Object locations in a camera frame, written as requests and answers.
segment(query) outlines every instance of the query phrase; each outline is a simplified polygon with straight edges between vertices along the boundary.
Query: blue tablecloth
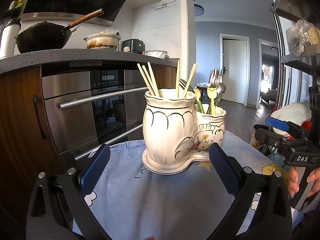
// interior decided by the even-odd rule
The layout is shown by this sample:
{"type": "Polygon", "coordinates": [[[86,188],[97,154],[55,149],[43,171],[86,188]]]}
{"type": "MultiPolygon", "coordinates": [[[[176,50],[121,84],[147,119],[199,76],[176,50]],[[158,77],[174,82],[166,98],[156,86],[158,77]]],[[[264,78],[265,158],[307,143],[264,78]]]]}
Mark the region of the blue tablecloth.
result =
{"type": "MultiPolygon", "coordinates": [[[[239,137],[226,131],[221,147],[256,173],[281,170],[239,137]]],[[[92,213],[113,240],[205,240],[220,223],[234,197],[229,195],[210,162],[194,162],[175,175],[145,168],[144,141],[112,146],[111,158],[94,191],[85,197],[92,213]]],[[[245,231],[257,207],[256,194],[239,230],[245,231]]],[[[301,220],[293,213],[295,223],[301,220]]],[[[81,233],[74,223],[75,232],[81,233]]]]}

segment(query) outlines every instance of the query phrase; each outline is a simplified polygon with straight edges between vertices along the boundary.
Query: white towel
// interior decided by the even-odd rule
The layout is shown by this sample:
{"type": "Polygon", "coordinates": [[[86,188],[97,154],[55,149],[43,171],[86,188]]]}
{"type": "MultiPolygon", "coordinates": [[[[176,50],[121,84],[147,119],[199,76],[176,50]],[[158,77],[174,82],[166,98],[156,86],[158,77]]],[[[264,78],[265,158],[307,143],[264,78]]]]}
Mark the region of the white towel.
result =
{"type": "MultiPolygon", "coordinates": [[[[281,121],[291,121],[295,124],[302,125],[305,121],[311,119],[311,110],[309,106],[309,101],[292,103],[290,105],[284,106],[281,109],[274,111],[271,117],[277,118],[281,121]]],[[[273,131],[285,137],[289,137],[285,131],[273,128],[273,131]]]]}

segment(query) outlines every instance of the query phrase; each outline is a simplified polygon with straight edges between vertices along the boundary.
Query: hand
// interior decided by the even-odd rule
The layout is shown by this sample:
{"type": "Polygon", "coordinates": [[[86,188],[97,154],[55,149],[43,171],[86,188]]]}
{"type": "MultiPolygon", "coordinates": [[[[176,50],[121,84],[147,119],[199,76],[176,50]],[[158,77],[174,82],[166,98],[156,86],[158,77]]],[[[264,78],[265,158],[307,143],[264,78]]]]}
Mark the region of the hand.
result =
{"type": "MultiPolygon", "coordinates": [[[[315,168],[307,177],[307,182],[314,181],[314,184],[308,193],[307,197],[312,196],[314,193],[317,193],[320,190],[320,167],[315,168]]],[[[298,185],[298,173],[295,170],[295,167],[291,166],[289,170],[289,186],[288,190],[290,195],[299,191],[298,185]]]]}

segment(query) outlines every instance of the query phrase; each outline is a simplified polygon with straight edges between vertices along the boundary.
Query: stainless steel oven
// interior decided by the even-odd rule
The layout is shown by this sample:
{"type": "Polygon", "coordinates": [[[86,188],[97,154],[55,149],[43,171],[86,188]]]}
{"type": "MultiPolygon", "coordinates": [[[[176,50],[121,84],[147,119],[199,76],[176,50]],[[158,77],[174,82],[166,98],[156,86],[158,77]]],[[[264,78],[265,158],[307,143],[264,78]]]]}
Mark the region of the stainless steel oven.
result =
{"type": "Polygon", "coordinates": [[[65,166],[69,154],[106,141],[143,139],[142,127],[134,128],[142,124],[148,88],[138,70],[65,73],[42,82],[49,127],[65,166]]]}

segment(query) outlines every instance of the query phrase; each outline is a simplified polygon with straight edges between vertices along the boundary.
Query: blue textured pad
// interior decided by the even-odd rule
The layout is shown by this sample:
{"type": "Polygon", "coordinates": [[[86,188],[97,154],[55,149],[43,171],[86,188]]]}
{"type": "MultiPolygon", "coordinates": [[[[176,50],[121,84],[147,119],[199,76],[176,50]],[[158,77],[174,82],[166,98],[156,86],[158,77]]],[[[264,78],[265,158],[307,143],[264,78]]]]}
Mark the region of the blue textured pad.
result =
{"type": "Polygon", "coordinates": [[[228,157],[220,146],[214,143],[209,147],[209,158],[227,192],[237,197],[240,192],[239,179],[227,161],[227,158],[233,157],[228,157]]]}
{"type": "Polygon", "coordinates": [[[267,117],[266,124],[271,127],[277,128],[281,131],[288,131],[289,130],[289,126],[288,126],[287,122],[281,121],[281,120],[273,118],[273,117],[267,117]]]}
{"type": "Polygon", "coordinates": [[[80,193],[83,197],[92,193],[101,174],[107,166],[110,160],[109,146],[102,144],[92,158],[94,158],[93,161],[79,178],[80,193]]]}

